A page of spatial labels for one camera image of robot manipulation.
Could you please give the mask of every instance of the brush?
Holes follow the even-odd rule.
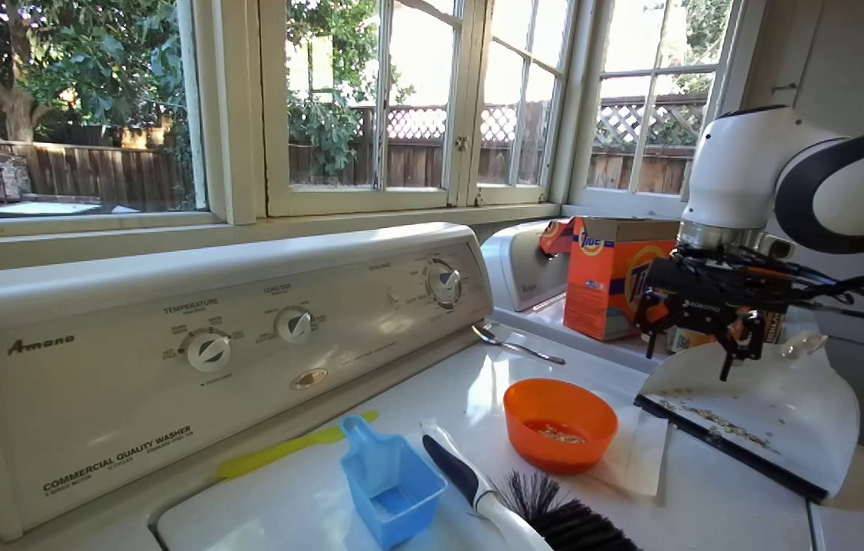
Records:
[[[473,511],[478,511],[505,543],[509,551],[553,551],[553,546],[538,532],[518,511],[513,511],[484,473],[478,473],[455,445],[455,439],[426,427],[423,446],[440,467],[440,473],[464,494]]]
[[[513,494],[518,513],[539,532],[555,551],[634,551],[639,546],[603,513],[585,503],[558,498],[558,480],[548,474],[522,479],[513,474]]]

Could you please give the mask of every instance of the paper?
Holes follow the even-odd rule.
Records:
[[[615,409],[620,431],[595,474],[634,495],[657,495],[669,446],[669,424],[641,407]]]

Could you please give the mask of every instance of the window pane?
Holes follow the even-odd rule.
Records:
[[[715,75],[657,77],[646,147],[689,160],[700,145],[711,84]]]
[[[673,0],[661,69],[716,63],[734,0]]]
[[[375,180],[378,0],[287,3],[291,183]]]
[[[389,186],[440,186],[457,34],[398,5],[393,34]]]
[[[513,180],[513,160],[518,147],[523,57],[505,45],[491,45],[488,89],[483,111],[483,167],[478,179],[491,183]]]
[[[627,190],[634,150],[641,142],[643,97],[649,91],[649,77],[634,79],[603,79],[600,105],[595,117],[593,145],[593,186]]]
[[[494,38],[513,44],[515,50],[527,50],[535,8],[538,0],[498,0]]]
[[[538,13],[538,31],[535,31],[535,56],[553,69],[562,62],[564,50],[564,26],[568,26],[568,0],[543,0]]]
[[[543,161],[553,131],[553,97],[555,97],[555,77],[543,69],[530,69],[527,77],[527,100],[522,105],[518,117],[518,180],[543,180]]]
[[[455,75],[455,5],[316,0],[287,8],[287,171],[316,186],[440,186]],[[379,38],[389,34],[389,69]],[[385,71],[388,117],[378,111]]]
[[[202,209],[184,62],[175,0],[0,3],[0,217]]]
[[[664,21],[664,0],[613,3],[608,71],[646,71]]]

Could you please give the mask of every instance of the orange bowl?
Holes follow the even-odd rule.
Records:
[[[505,390],[502,407],[515,449],[553,474],[593,469],[620,430],[608,401],[562,380],[522,380]]]

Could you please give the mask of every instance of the amana logo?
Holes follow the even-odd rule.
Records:
[[[67,342],[73,342],[73,333],[61,333],[61,338],[52,338],[52,339],[13,339],[8,356],[24,356],[24,353],[67,345]]]

